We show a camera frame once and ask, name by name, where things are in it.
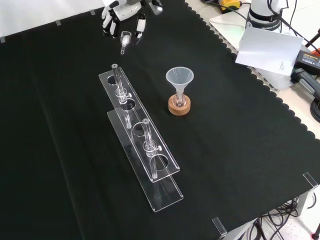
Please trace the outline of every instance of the plastic funnel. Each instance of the plastic funnel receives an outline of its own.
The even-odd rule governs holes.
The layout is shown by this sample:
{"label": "plastic funnel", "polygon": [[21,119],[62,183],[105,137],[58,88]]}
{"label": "plastic funnel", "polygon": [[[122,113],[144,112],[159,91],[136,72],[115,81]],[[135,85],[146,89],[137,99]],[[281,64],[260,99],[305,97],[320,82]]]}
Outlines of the plastic funnel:
{"label": "plastic funnel", "polygon": [[176,90],[183,91],[185,87],[194,79],[194,72],[184,66],[171,68],[165,75],[167,81]]}

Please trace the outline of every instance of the black fabric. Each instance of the black fabric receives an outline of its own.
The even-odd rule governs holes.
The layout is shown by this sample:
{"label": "black fabric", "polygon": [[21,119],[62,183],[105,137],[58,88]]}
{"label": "black fabric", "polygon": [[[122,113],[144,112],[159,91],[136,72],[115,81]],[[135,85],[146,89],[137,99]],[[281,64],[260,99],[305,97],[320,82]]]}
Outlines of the black fabric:
{"label": "black fabric", "polygon": [[0,46],[0,239],[81,234],[22,36]]}
{"label": "black fabric", "polygon": [[[10,68],[1,68],[7,80],[3,87],[19,86],[14,96],[2,91],[1,106],[9,118],[2,124],[2,138],[13,132],[25,141],[17,128],[21,117],[24,129],[32,133],[31,143],[48,141],[40,151],[51,156],[55,166],[61,163],[62,169],[56,170],[51,183],[66,189],[61,183],[65,173],[84,239],[216,239],[213,218],[219,217],[231,231],[309,190],[305,172],[320,182],[319,141],[314,135],[249,69],[234,63],[235,55],[182,0],[161,2],[163,13],[154,16],[146,11],[143,39],[123,56],[120,41],[102,34],[101,11],[6,37],[0,46],[4,59],[12,58],[14,51],[21,61],[17,68],[12,58]],[[135,24],[124,23],[120,31],[132,30]],[[181,168],[174,178],[184,199],[157,213],[152,212],[107,116],[113,107],[98,75],[112,64],[124,69]],[[192,69],[195,76],[185,89],[191,111],[179,117],[168,111],[174,88],[165,78],[177,66]],[[17,75],[16,82],[10,80],[12,75]],[[43,129],[26,121],[28,117],[41,121]],[[25,181],[12,159],[31,168],[35,150],[11,157],[19,146],[1,141],[6,144],[2,159],[11,167],[10,178]],[[41,163],[46,165],[30,171],[37,184],[43,181],[37,174],[49,168],[50,160],[44,157]],[[29,191],[31,186],[25,184]],[[56,194],[65,196],[65,190]],[[12,209],[20,205],[18,200],[6,204]],[[48,201],[47,208],[53,207],[59,217],[70,209]],[[6,219],[10,213],[1,216]],[[12,221],[17,224],[18,219],[17,214]]]}

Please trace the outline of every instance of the table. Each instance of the table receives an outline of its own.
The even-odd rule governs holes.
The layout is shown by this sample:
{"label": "table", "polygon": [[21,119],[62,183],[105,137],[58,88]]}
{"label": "table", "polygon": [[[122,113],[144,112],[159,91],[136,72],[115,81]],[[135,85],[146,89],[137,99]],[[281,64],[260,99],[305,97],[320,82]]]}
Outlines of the table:
{"label": "table", "polygon": [[[172,3],[164,0],[163,4]],[[149,16],[152,27],[144,35],[144,44],[128,49],[125,58],[119,55],[120,43],[104,38],[97,27],[101,23],[99,11],[95,16],[87,13],[64,19],[59,27],[52,23],[6,37],[6,45],[0,48],[6,59],[1,65],[5,77],[0,88],[2,122],[6,123],[1,125],[5,133],[1,139],[3,162],[16,177],[20,161],[27,166],[37,163],[29,168],[27,178],[41,173],[41,164],[51,156],[52,175],[60,183],[64,178],[66,181],[62,187],[56,186],[64,192],[52,190],[42,195],[38,182],[43,178],[37,177],[32,183],[43,205],[37,209],[30,201],[29,208],[45,213],[46,207],[55,204],[55,196],[66,205],[57,205],[59,212],[48,211],[50,215],[42,215],[35,223],[47,223],[56,212],[67,226],[57,228],[71,233],[57,232],[49,225],[47,233],[31,233],[31,239],[45,239],[48,233],[65,238],[74,234],[75,239],[215,239],[220,235],[213,218],[219,217],[226,230],[234,233],[233,229],[308,191],[311,186],[302,176],[305,172],[319,181],[319,163],[310,161],[319,146],[312,134],[267,87],[255,81],[249,69],[234,64],[235,56],[205,30],[181,0],[167,9],[161,16]],[[190,28],[197,34],[190,35]],[[214,49],[202,45],[213,45]],[[158,214],[150,210],[107,117],[112,106],[98,74],[110,70],[113,63],[123,67],[181,167],[175,180],[184,199]],[[163,82],[166,71],[178,64],[190,67],[195,74],[186,89],[192,110],[184,118],[168,113],[173,89]],[[222,94],[225,87],[233,94]],[[26,112],[15,111],[17,106]],[[34,108],[35,113],[30,114],[34,119],[28,120],[25,115]],[[17,126],[34,137],[30,143],[38,143],[36,152],[41,157],[31,155],[34,148],[25,143],[24,131],[16,131]],[[14,131],[16,136],[7,141]],[[274,142],[282,148],[275,148]],[[16,151],[15,146],[24,146],[25,151]],[[290,171],[280,177],[280,169],[287,167]],[[28,217],[19,201],[4,199],[1,206],[13,210],[19,204],[17,216]],[[5,208],[1,213],[9,216]],[[23,228],[9,231],[17,218],[9,220],[1,224],[7,229],[0,231],[4,239],[26,235]]]}
{"label": "table", "polygon": [[[233,12],[228,13],[228,22],[224,22],[224,18],[222,17],[220,10],[217,7],[212,7],[207,4],[203,4],[200,1],[197,0],[187,0],[186,1],[188,5],[192,8],[192,10],[196,11],[197,14],[200,15],[201,18],[206,22],[208,26],[210,26],[210,29],[217,32],[217,29],[215,29],[214,26],[210,24],[210,19],[221,16],[220,20],[217,20],[218,23],[221,23],[222,25],[225,24],[225,28],[231,28],[232,26],[237,26],[239,19],[242,21],[242,18],[239,18],[238,15],[236,15]],[[290,21],[292,11],[294,8],[294,1],[289,1],[289,9],[285,9],[283,11],[283,17],[288,22]],[[314,33],[317,32],[317,26],[314,24],[309,24],[313,20],[312,18],[315,16],[314,14],[309,14],[310,11],[316,12],[320,9],[320,1],[314,0],[306,2],[298,2],[296,13],[294,15],[292,26],[298,30],[303,36],[306,38],[312,38],[314,36]],[[223,42],[227,45],[228,48],[232,49],[232,52],[237,53],[238,44],[235,42],[236,47],[232,46],[230,44],[230,40],[232,41],[232,36],[227,36],[227,39],[225,39],[223,35],[219,35]],[[316,41],[315,43],[316,47],[320,47],[320,41]],[[278,98],[281,98],[283,100],[283,103],[287,104],[289,106],[289,109],[294,111],[295,116],[301,119],[301,123],[305,124],[309,131],[313,132],[315,137],[317,139],[320,139],[320,124],[312,117],[310,113],[310,104],[313,101],[314,97],[310,94],[305,93],[304,88],[300,84],[295,84],[294,86],[286,89],[286,90],[277,90],[274,89],[272,86],[269,85],[269,83],[257,72],[254,68],[250,68],[257,76],[258,79],[263,81],[263,83],[266,86],[269,86],[271,91],[275,92],[277,94]],[[310,198],[313,194],[313,191],[310,191],[306,193],[303,198],[304,201],[306,198]],[[303,207],[299,207],[299,215],[301,214]],[[240,233],[242,233],[243,230],[246,230],[251,225],[251,222],[244,224],[242,227],[238,229],[238,232],[236,232],[235,236],[230,234],[228,237],[230,239],[237,239],[237,237],[241,236]]]}

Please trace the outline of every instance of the test tube rack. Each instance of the test tube rack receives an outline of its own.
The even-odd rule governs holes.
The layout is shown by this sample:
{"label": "test tube rack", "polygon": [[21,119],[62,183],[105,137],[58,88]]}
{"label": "test tube rack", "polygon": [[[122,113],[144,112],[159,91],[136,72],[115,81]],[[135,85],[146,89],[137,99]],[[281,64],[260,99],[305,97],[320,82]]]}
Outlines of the test tube rack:
{"label": "test tube rack", "polygon": [[154,212],[184,198],[173,174],[176,160],[121,67],[99,75],[114,110],[108,117]]}

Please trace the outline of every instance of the white paper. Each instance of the white paper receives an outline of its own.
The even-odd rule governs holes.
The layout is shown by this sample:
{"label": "white paper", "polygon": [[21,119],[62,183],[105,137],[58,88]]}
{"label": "white paper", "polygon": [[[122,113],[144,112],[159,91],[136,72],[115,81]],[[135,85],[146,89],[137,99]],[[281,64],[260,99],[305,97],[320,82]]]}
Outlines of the white paper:
{"label": "white paper", "polygon": [[301,37],[247,27],[235,62],[290,76],[302,42]]}

